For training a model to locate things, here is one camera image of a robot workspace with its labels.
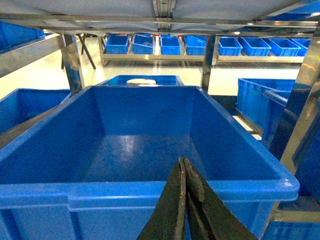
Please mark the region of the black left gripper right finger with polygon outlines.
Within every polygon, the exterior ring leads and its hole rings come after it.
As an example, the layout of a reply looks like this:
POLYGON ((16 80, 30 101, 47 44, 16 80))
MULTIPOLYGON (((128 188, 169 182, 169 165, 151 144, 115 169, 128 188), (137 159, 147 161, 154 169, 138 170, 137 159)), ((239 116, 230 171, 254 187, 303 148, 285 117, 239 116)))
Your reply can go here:
POLYGON ((188 158, 186 173, 187 220, 192 240, 256 240, 230 211, 188 158))

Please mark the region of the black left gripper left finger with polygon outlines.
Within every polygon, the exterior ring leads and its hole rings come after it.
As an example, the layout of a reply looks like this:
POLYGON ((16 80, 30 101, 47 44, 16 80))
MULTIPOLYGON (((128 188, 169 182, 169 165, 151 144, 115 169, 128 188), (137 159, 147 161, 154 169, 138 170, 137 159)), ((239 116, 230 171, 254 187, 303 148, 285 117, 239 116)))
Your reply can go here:
POLYGON ((155 209, 138 240, 184 240, 186 218, 186 168, 180 157, 170 172, 155 209))

